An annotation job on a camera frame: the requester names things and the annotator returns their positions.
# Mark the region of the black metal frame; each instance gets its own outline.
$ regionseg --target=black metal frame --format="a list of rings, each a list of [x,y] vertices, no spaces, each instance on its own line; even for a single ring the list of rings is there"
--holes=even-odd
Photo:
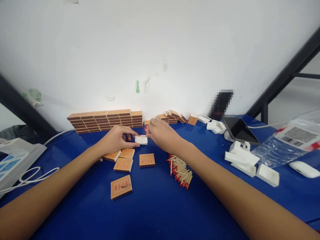
[[[300,73],[300,71],[320,52],[320,27],[293,57],[289,64],[271,83],[267,90],[260,96],[254,105],[247,112],[248,115],[256,117],[261,113],[261,121],[268,122],[268,107],[277,95],[295,78],[320,79],[320,75]]]
[[[0,102],[44,139],[56,130],[0,75]]]

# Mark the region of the blue table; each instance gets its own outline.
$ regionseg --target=blue table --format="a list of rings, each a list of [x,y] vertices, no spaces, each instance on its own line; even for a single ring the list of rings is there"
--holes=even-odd
[[[262,125],[249,116],[242,118],[249,126]],[[280,185],[273,188],[225,161],[224,152],[229,150],[231,142],[223,135],[206,130],[205,124],[198,121],[195,126],[181,123],[171,126],[210,159],[315,226],[313,223],[320,217],[320,178],[305,178],[284,165],[276,168]],[[144,134],[143,128],[135,131]],[[275,129],[267,127],[253,129],[253,132],[263,142]],[[33,167],[40,166],[41,174],[63,167],[104,134],[64,133],[47,145],[48,149]],[[139,154],[145,153],[154,153],[155,167],[139,168]],[[300,160],[320,170],[319,157],[319,151],[314,151]],[[109,161],[94,164],[32,239],[248,239],[196,174],[189,190],[180,187],[174,177],[170,177],[167,158],[168,154],[150,139],[148,145],[136,148],[130,173],[133,192],[114,201],[110,200],[110,182],[127,173],[113,171],[114,163]],[[0,200],[0,207],[31,187],[32,184],[6,194]]]

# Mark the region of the cable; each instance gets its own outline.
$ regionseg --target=cable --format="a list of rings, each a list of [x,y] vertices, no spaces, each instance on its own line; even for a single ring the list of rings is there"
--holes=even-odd
[[[50,138],[48,141],[46,141],[45,144],[43,144],[43,145],[45,146],[45,145],[47,145],[52,139],[60,136],[61,134],[65,133],[65,132],[73,131],[73,130],[74,130],[74,129],[69,129],[69,130],[65,130],[65,131],[63,131],[63,132],[61,132],[61,133],[58,133],[57,135],[54,135],[52,138]],[[34,169],[38,169],[38,170],[37,170],[34,174],[32,174],[30,177],[28,177],[27,179],[25,179],[25,180],[22,179],[22,177],[23,177],[26,173],[28,173],[28,172],[30,172],[30,171],[32,171],[32,170],[34,170]],[[22,174],[22,175],[20,176],[20,178],[19,178],[20,183],[19,183],[17,186],[13,186],[13,187],[10,187],[10,188],[7,188],[7,189],[3,189],[3,190],[0,191],[0,194],[6,194],[6,193],[8,193],[8,192],[11,192],[13,189],[16,189],[16,188],[22,187],[22,186],[26,186],[26,185],[28,185],[28,184],[30,184],[30,183],[40,182],[40,181],[42,181],[42,180],[50,177],[52,174],[56,173],[60,168],[59,168],[59,167],[56,167],[56,168],[54,168],[54,169],[51,169],[49,172],[43,174],[42,176],[38,177],[37,179],[28,181],[30,178],[32,178],[34,175],[36,175],[36,174],[40,171],[40,169],[41,169],[41,167],[34,167],[34,168],[31,168],[31,169],[27,170],[26,172],[24,172],[24,174]]]
[[[38,169],[34,174],[32,174],[30,177],[28,177],[27,179],[23,180],[22,177],[28,173],[29,171],[31,170],[34,170],[34,169]],[[59,167],[56,167],[54,169],[51,169],[49,172],[43,174],[41,177],[38,177],[37,179],[35,180],[31,180],[31,181],[28,181],[30,178],[32,178],[34,175],[36,175],[39,171],[40,171],[41,167],[34,167],[34,168],[31,168],[29,169],[28,171],[26,171],[24,174],[21,175],[21,177],[19,178],[19,181],[20,183],[17,185],[17,186],[13,186],[13,187],[10,187],[10,188],[7,188],[7,189],[3,189],[0,191],[0,194],[6,194],[8,192],[11,192],[13,189],[16,189],[18,187],[22,187],[22,186],[26,186],[30,183],[35,183],[35,182],[40,182],[48,177],[50,177],[52,174],[56,173],[60,168]]]
[[[65,133],[65,132],[73,131],[73,130],[75,130],[75,129],[73,128],[73,129],[65,130],[65,131],[63,131],[63,132],[61,132],[61,133],[58,133],[57,135],[54,135],[52,138],[50,138],[48,141],[45,142],[44,146],[47,145],[48,142],[50,142],[52,139],[60,136],[61,134]]]
[[[287,122],[289,122],[289,121],[280,122],[280,123],[274,123],[274,124],[269,124],[269,125],[259,126],[259,127],[249,127],[249,126],[248,126],[248,128],[264,128],[264,127],[270,127],[270,126],[273,126],[273,125],[278,125],[278,124],[287,123]]]

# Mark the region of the phone screen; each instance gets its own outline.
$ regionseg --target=phone screen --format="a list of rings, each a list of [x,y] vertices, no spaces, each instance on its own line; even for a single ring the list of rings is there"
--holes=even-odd
[[[253,144],[259,144],[259,140],[241,118],[225,117],[224,121],[228,125],[233,137]]]

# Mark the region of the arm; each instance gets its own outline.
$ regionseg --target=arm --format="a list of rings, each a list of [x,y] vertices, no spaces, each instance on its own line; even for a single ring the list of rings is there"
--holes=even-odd
[[[122,148],[140,147],[125,142],[138,134],[129,127],[113,127],[97,144],[0,209],[0,239],[28,239],[97,160]]]
[[[250,239],[320,239],[320,235],[257,189],[182,139],[159,117],[147,128],[164,151],[183,159],[208,185]]]

